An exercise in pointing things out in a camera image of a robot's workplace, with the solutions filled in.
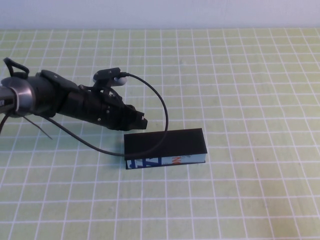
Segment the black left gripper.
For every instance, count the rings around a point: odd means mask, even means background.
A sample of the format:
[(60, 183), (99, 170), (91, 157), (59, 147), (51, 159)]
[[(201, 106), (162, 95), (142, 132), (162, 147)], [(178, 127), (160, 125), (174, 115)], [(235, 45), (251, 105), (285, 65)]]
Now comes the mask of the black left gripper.
[(59, 89), (59, 114), (116, 131), (145, 130), (148, 120), (118, 95), (75, 85)]

